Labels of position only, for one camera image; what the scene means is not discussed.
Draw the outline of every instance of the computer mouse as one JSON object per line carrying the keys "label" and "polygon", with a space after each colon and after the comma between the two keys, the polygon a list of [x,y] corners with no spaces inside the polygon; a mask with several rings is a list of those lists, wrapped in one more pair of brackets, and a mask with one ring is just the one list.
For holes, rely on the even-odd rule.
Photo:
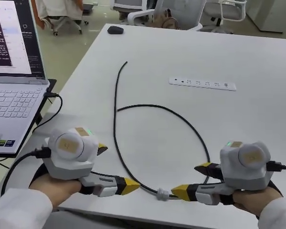
{"label": "computer mouse", "polygon": [[110,26],[109,29],[107,30],[109,34],[123,34],[124,29],[118,26]]}

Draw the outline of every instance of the white power strip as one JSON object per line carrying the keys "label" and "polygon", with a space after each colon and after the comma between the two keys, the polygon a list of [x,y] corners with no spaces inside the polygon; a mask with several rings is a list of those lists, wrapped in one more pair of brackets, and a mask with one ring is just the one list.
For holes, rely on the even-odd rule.
{"label": "white power strip", "polygon": [[169,83],[180,86],[204,87],[204,88],[212,88],[219,90],[236,91],[236,85],[234,83],[220,83],[220,82],[193,80],[193,79],[186,79],[179,77],[169,78]]}

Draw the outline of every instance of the white desk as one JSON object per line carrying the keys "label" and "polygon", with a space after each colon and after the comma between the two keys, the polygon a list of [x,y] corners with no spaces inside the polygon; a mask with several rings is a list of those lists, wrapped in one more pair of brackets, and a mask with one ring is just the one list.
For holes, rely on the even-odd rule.
{"label": "white desk", "polygon": [[[60,114],[33,134],[21,155],[40,147],[54,128],[88,126],[109,150],[94,170],[127,177],[113,141],[117,72],[125,61],[117,106],[158,104],[184,116],[203,137],[211,160],[227,141],[263,141],[272,159],[286,164],[286,40],[124,26],[109,35],[106,25],[60,95]],[[169,77],[233,82],[237,91],[169,85]],[[59,107],[56,100],[45,120]],[[117,113],[117,139],[126,164],[143,183],[170,190],[201,183],[194,166],[206,161],[197,136],[177,117],[156,108]],[[14,170],[8,187],[27,187],[41,164],[28,158]],[[274,183],[286,196],[286,172]],[[157,201],[142,189],[127,196],[76,194],[62,204],[90,214],[185,227],[257,228],[255,216],[233,206],[181,200]]]}

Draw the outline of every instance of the human hand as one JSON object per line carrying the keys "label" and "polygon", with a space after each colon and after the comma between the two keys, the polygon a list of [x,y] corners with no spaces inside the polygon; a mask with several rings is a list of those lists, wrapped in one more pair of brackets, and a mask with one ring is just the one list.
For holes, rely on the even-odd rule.
{"label": "human hand", "polygon": [[33,181],[29,189],[38,190],[47,195],[55,208],[72,194],[79,192],[81,183],[77,180],[58,180],[45,174]]}
{"label": "human hand", "polygon": [[260,216],[263,209],[272,201],[281,198],[281,194],[271,187],[261,191],[235,191],[234,206]]}

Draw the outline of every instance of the white sleeve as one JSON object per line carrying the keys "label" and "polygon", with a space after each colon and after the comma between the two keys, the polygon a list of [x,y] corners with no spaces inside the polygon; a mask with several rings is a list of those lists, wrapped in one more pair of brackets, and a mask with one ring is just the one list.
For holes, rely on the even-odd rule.
{"label": "white sleeve", "polygon": [[286,229],[286,198],[271,201],[262,211],[259,229]]}
{"label": "white sleeve", "polygon": [[10,188],[0,198],[0,229],[41,229],[52,210],[44,193]]}

